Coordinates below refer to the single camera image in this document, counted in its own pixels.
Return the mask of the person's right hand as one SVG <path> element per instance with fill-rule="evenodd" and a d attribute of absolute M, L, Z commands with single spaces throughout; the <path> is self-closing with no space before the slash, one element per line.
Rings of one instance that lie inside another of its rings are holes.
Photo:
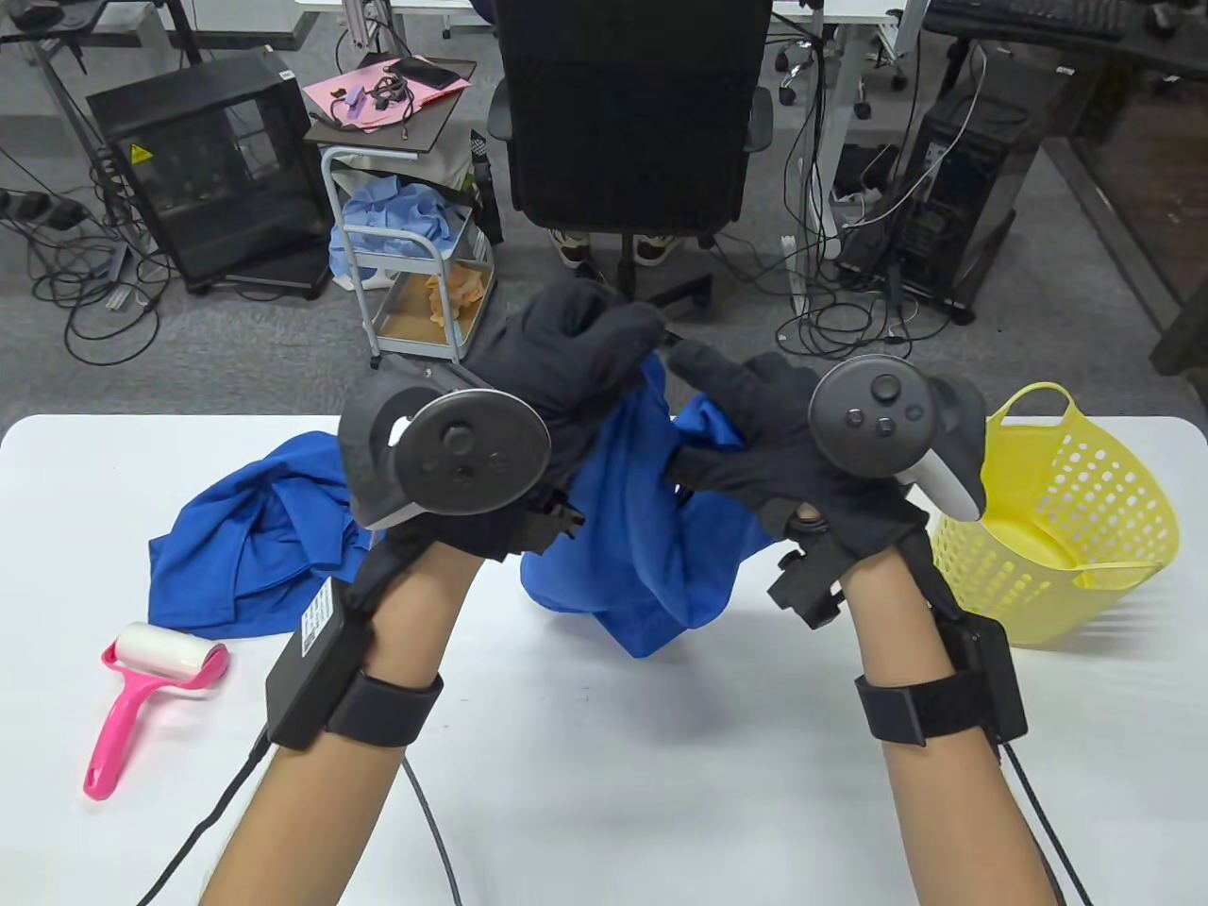
<path fill-rule="evenodd" d="M 667 467 L 678 486 L 736 500 L 773 538 L 806 525 L 797 511 L 808 506 L 856 562 L 925 530 L 927 513 L 896 480 L 855 478 L 815 445 L 808 417 L 820 381 L 815 371 L 795 367 L 777 352 L 734 362 L 692 339 L 670 345 L 664 365 L 703 393 L 744 442 L 737 451 L 683 445 Z"/>

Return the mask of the person's left hand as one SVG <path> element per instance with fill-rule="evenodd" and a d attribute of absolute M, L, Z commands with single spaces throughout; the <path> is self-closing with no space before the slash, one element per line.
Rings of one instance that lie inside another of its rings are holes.
<path fill-rule="evenodd" d="M 573 536 L 585 517 L 569 489 L 592 455 L 602 428 L 646 379 L 664 320 L 651 304 L 574 277 L 539 291 L 501 329 L 480 341 L 466 367 L 501 393 L 525 401 L 544 419 L 548 465 L 532 490 L 506 509 L 478 516 L 418 516 L 389 529 L 385 545 L 414 562 L 434 544 L 483 561 L 541 553 Z"/>

